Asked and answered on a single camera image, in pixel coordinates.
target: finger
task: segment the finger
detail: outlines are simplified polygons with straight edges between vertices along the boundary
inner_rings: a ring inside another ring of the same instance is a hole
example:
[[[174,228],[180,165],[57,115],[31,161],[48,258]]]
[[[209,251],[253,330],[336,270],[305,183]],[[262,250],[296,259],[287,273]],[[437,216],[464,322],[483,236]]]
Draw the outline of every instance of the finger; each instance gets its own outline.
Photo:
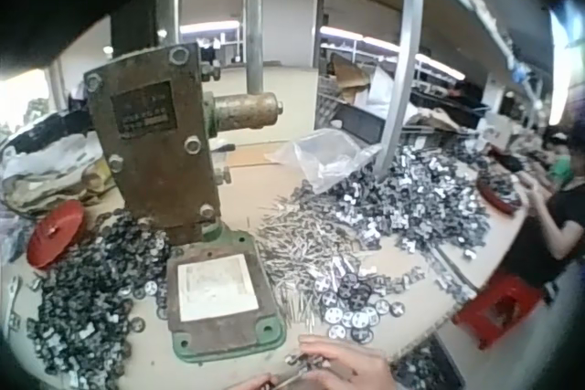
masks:
[[[356,352],[360,352],[364,355],[386,358],[386,354],[383,351],[380,351],[378,349],[370,349],[367,347],[358,346],[356,344],[350,344],[348,342],[341,341],[341,340],[332,340],[329,337],[324,337],[321,335],[301,335],[301,336],[299,336],[299,342],[300,343],[330,343],[330,344],[334,344],[336,346],[341,346],[341,347],[352,349],[352,350],[354,350]]]
[[[337,343],[302,343],[301,352],[309,355],[322,355],[327,360],[336,360],[358,374],[371,369],[372,356],[354,350],[348,344]]]
[[[229,390],[258,390],[261,386],[268,383],[270,380],[270,374],[261,374],[249,379],[245,383],[234,385]]]
[[[312,370],[303,379],[319,383],[326,390],[356,390],[351,383],[343,381],[334,373],[324,369]]]

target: factory floor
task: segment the factory floor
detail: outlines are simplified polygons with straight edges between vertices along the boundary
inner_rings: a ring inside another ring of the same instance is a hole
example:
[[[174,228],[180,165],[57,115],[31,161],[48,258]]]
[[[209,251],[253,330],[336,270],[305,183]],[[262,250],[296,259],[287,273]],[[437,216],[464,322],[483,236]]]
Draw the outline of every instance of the factory floor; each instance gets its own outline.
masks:
[[[569,330],[583,315],[581,270],[577,264],[569,266],[558,279],[559,293],[554,303],[550,307],[539,304],[525,321],[489,350],[477,349],[477,340],[464,327],[448,322],[439,329],[441,340],[465,380],[466,390],[561,388],[543,383],[559,379],[553,375],[567,373],[559,369],[558,360],[568,355],[569,343],[565,341],[568,336],[571,338]]]

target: red tray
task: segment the red tray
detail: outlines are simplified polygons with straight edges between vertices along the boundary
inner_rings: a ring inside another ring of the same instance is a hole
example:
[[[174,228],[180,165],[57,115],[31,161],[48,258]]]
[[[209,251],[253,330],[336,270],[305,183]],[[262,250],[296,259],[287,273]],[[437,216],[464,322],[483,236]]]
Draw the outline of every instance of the red tray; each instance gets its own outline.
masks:
[[[28,241],[28,263],[35,269],[46,269],[84,233],[83,204],[77,200],[61,203],[35,227]]]
[[[492,188],[488,184],[485,184],[479,178],[477,179],[476,185],[477,190],[485,199],[485,201],[487,201],[490,205],[495,207],[503,214],[514,216],[514,213],[516,212],[516,210],[518,210],[518,207],[512,206],[508,204],[506,201],[502,200],[500,197],[497,196],[497,194],[494,192],[494,190],[492,190]]]

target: wooden table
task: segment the wooden table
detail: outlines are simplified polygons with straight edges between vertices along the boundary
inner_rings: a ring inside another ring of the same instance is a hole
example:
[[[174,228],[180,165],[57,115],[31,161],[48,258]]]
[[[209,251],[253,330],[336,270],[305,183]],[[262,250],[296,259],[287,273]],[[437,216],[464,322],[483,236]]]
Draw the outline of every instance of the wooden table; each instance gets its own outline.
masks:
[[[274,148],[275,145],[252,146],[248,150],[240,148],[229,157],[233,183],[220,186],[219,194],[223,220],[232,229],[249,230],[253,233],[261,223],[261,218],[267,213],[265,209],[272,206],[274,198],[278,195],[288,196],[301,182],[302,176],[299,172],[266,163],[263,153]],[[102,204],[88,209],[89,216],[94,218],[100,212],[121,205],[122,198],[119,192],[113,190],[105,196]],[[473,262],[463,260],[460,249],[445,249],[465,276],[477,287],[484,285],[498,266],[526,215],[525,210],[518,212],[514,218],[500,215],[491,208],[488,208],[488,211],[492,230],[485,247],[478,251],[477,260]],[[401,301],[406,306],[406,314],[402,318],[385,316],[375,329],[375,338],[371,346],[383,349],[389,358],[400,356],[424,340],[457,311],[457,304],[453,298],[435,283],[435,276],[424,258],[419,254],[410,255],[399,250],[394,246],[395,239],[384,238],[382,249],[365,260],[365,267],[375,266],[379,273],[398,276],[418,265],[429,274],[424,281],[413,285],[406,293],[388,297],[390,301]],[[33,279],[33,270],[27,265],[24,257],[3,269],[4,288],[15,274],[23,278],[24,284]],[[26,287],[20,291],[15,311],[22,317],[23,323],[27,317],[37,317],[39,303],[39,292],[34,293]],[[6,297],[3,294],[2,310],[5,306]],[[303,325],[294,324],[288,331],[286,343],[275,351],[202,365],[186,364],[175,357],[171,334],[167,330],[166,321],[156,318],[153,299],[137,301],[131,317],[134,316],[144,318],[146,330],[139,334],[130,334],[128,337],[133,346],[133,356],[126,363],[125,376],[119,381],[122,390],[151,388],[214,390],[226,388],[254,374],[289,373],[291,368],[285,365],[284,357],[297,348],[298,335],[306,332]],[[326,329],[327,325],[318,324],[314,331],[326,334]],[[33,345],[26,337],[24,324],[19,332],[11,334],[10,345],[17,359],[31,374],[56,388],[68,388],[68,384],[64,382],[65,378],[44,374],[44,366],[33,353]]]

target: plastic bag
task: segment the plastic bag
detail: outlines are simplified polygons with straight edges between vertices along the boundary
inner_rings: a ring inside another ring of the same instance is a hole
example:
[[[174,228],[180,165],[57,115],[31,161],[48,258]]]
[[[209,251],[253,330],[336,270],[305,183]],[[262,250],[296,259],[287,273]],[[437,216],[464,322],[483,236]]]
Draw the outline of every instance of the plastic bag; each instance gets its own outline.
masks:
[[[345,132],[323,128],[266,154],[271,162],[300,168],[316,194],[321,194],[364,166],[381,149],[360,148]]]
[[[0,267],[14,262],[27,248],[35,224],[0,205]]]

